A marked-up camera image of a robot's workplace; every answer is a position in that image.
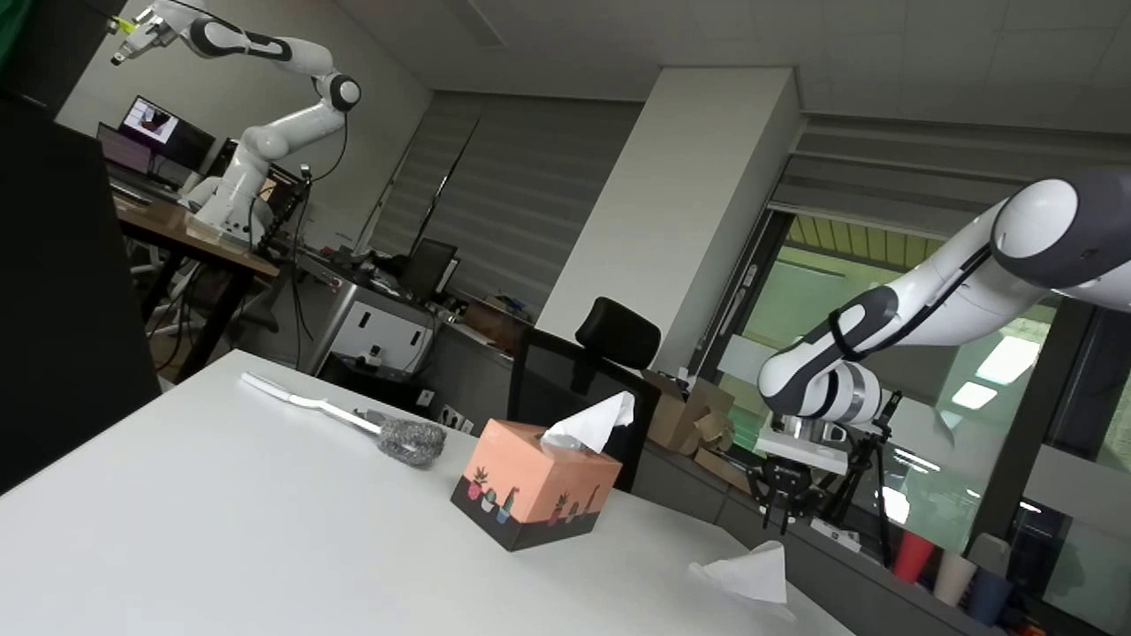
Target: table surface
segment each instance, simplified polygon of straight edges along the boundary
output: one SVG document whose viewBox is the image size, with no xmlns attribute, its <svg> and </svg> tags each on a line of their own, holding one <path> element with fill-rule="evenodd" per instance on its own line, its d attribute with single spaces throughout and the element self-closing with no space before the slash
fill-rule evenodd
<svg viewBox="0 0 1131 636">
<path fill-rule="evenodd" d="M 0 497 L 0 631 L 844 631 L 799 589 L 774 608 L 689 580 L 689 562 L 747 546 L 631 494 L 588 537 L 502 550 L 450 500 L 472 439 L 452 432 L 432 471 L 410 471 L 250 392 L 245 371 L 379 407 L 227 353 Z"/>
<path fill-rule="evenodd" d="M 112 193 L 112 209 L 118 209 L 118 218 L 135 228 L 154 233 L 154 237 L 185 242 L 192 250 L 204 250 L 204 255 L 224 257 L 229 264 L 250 270 L 258 274 L 272 274 L 272 279 L 279 274 L 279 270 L 267 257 L 258 257 L 249 248 L 227 239 L 224 233 L 193 224 L 189 209 L 176 209 L 167 201 L 131 201 L 121 193 Z"/>
</svg>

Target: ceiling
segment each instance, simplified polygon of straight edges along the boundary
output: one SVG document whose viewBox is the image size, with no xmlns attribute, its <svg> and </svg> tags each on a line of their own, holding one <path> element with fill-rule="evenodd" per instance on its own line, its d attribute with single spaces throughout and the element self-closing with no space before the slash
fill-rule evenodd
<svg viewBox="0 0 1131 636">
<path fill-rule="evenodd" d="M 806 113 L 1131 132 L 1131 0 L 338 0 L 425 86 L 643 99 L 793 65 Z"/>
</svg>

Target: tissue box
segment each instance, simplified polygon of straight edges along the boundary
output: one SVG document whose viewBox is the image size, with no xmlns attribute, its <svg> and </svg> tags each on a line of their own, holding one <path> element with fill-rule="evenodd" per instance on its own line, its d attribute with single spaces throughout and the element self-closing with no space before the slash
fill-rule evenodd
<svg viewBox="0 0 1131 636">
<path fill-rule="evenodd" d="M 601 451 L 542 450 L 544 429 L 488 420 L 452 500 L 502 546 L 521 550 L 597 527 L 622 463 Z"/>
<path fill-rule="evenodd" d="M 689 392 L 677 384 L 659 384 L 661 403 L 649 418 L 648 439 L 661 450 L 670 450 L 677 457 L 694 457 L 700 450 L 700 429 L 705 418 L 726 418 L 733 411 L 733 396 L 720 392 L 712 381 L 696 381 Z"/>
</svg>

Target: desk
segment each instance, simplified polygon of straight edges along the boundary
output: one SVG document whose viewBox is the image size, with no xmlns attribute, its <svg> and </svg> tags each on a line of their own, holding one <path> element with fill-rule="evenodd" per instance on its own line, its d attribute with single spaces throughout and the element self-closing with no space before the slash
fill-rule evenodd
<svg viewBox="0 0 1131 636">
<path fill-rule="evenodd" d="M 118 224 L 126 237 L 158 242 L 170 250 L 167 264 L 158 270 L 147 297 L 140 297 L 140 323 L 152 317 L 154 305 L 167 297 L 167 285 L 172 284 L 172 272 L 185 257 L 197 257 L 204 264 L 217 264 L 227 272 L 227 285 L 209 310 L 204 330 L 197 331 L 185 368 L 176 371 L 176 381 L 193 373 L 209 364 L 227 323 L 242 306 L 249 285 L 256 274 L 277 279 L 279 270 L 249 248 L 220 237 L 217 228 L 192 218 L 192 211 L 167 205 L 167 201 L 131 201 L 112 193 Z"/>
<path fill-rule="evenodd" d="M 432 471 L 237 384 L 256 371 L 338 407 L 379 407 L 227 353 L 0 497 L 0 631 L 18 636 L 840 636 L 793 589 L 789 615 L 686 576 L 747 546 L 615 490 L 588 537 L 502 550 L 450 490 L 472 439 Z"/>
</svg>

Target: tissue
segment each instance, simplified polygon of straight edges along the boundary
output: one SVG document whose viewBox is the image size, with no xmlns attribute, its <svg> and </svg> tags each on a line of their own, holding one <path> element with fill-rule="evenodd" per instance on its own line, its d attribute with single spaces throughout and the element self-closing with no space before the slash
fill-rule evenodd
<svg viewBox="0 0 1131 636">
<path fill-rule="evenodd" d="M 594 403 L 542 434 L 547 450 L 590 450 L 601 451 L 609 445 L 610 429 L 631 425 L 636 400 L 631 392 L 615 392 L 604 403 Z"/>
<path fill-rule="evenodd" d="M 689 576 L 700 582 L 712 582 L 716 589 L 765 600 L 765 605 L 789 605 L 785 598 L 785 545 L 780 542 L 765 542 L 760 546 L 739 556 L 739 557 L 720 557 L 712 566 L 694 562 Z"/>
</svg>

